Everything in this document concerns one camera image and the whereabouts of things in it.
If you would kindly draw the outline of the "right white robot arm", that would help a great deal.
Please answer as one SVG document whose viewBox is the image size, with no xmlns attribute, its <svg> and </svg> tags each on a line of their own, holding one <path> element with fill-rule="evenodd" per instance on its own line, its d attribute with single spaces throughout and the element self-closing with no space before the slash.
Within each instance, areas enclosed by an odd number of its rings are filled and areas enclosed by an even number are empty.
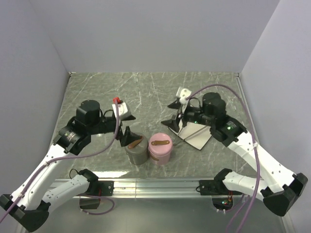
<svg viewBox="0 0 311 233">
<path fill-rule="evenodd" d="M 308 178 L 303 173 L 294 173 L 258 142 L 251 133 L 235 118 L 226 113 L 226 102 L 215 92 L 203 95 L 202 105 L 190 105 L 191 91 L 180 88 L 176 101 L 169 108 L 176 109 L 176 115 L 162 124 L 179 132 L 179 123 L 196 123 L 208 126 L 213 138 L 244 159 L 255 171 L 258 178 L 240 175 L 230 169 L 223 169 L 215 176 L 215 190 L 225 194 L 229 190 L 247 195 L 255 195 L 275 215 L 285 216 L 301 196 Z"/>
</svg>

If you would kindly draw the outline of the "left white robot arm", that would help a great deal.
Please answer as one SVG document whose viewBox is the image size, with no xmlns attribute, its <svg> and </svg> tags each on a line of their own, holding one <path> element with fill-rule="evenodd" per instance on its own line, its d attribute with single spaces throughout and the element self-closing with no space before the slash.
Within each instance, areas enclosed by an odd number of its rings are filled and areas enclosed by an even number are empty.
<svg viewBox="0 0 311 233">
<path fill-rule="evenodd" d="M 123 121 L 135 119 L 126 102 L 114 98 L 112 112 L 112 116 L 105 116 L 97 101 L 83 101 L 76 115 L 55 136 L 31 176 L 12 194 L 1 195 L 0 205 L 5 214 L 32 233 L 46 222 L 52 211 L 75 196 L 94 199 L 110 196 L 112 191 L 104 191 L 99 178 L 88 169 L 79 171 L 57 188 L 50 190 L 49 187 L 67 163 L 81 158 L 80 152 L 91 142 L 92 135 L 113 133 L 112 139 L 118 140 L 122 147 L 140 138 L 129 127 L 122 131 Z"/>
</svg>

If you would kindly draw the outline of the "pink cup container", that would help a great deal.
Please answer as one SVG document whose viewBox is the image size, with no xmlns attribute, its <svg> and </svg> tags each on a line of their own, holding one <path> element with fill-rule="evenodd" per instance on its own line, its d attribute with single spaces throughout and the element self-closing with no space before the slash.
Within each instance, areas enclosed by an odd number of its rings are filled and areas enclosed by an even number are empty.
<svg viewBox="0 0 311 233">
<path fill-rule="evenodd" d="M 171 152 L 172 150 L 155 151 L 149 148 L 149 156 L 151 162 L 157 166 L 166 165 L 170 160 Z"/>
</svg>

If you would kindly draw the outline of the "tall grey cylinder container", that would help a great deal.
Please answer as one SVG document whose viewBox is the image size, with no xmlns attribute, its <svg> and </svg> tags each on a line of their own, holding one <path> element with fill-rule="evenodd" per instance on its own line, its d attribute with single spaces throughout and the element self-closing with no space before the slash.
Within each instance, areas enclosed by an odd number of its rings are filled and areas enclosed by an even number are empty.
<svg viewBox="0 0 311 233">
<path fill-rule="evenodd" d="M 142 165 L 148 160 L 148 147 L 136 146 L 134 148 L 125 148 L 126 154 L 129 157 L 129 160 L 134 165 Z"/>
</svg>

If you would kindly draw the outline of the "pink round lid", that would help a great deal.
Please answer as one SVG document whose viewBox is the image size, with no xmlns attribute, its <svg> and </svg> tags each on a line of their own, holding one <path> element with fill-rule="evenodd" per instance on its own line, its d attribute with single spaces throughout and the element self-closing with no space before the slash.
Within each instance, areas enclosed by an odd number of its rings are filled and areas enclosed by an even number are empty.
<svg viewBox="0 0 311 233">
<path fill-rule="evenodd" d="M 171 137 L 167 134 L 156 133 L 150 137 L 148 148 L 151 148 L 155 151 L 172 150 L 173 142 Z"/>
</svg>

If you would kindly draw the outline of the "grey round lid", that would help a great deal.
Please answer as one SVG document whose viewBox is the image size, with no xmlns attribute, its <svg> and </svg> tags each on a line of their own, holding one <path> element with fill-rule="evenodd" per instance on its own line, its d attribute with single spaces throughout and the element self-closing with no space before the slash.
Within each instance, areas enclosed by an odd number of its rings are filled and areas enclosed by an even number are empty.
<svg viewBox="0 0 311 233">
<path fill-rule="evenodd" d="M 128 155 L 141 156 L 142 154 L 145 154 L 148 150 L 147 137 L 142 133 L 138 133 L 138 135 L 141 136 L 141 139 L 139 139 L 138 142 L 135 141 L 134 143 L 131 143 L 125 147 L 125 151 Z"/>
</svg>

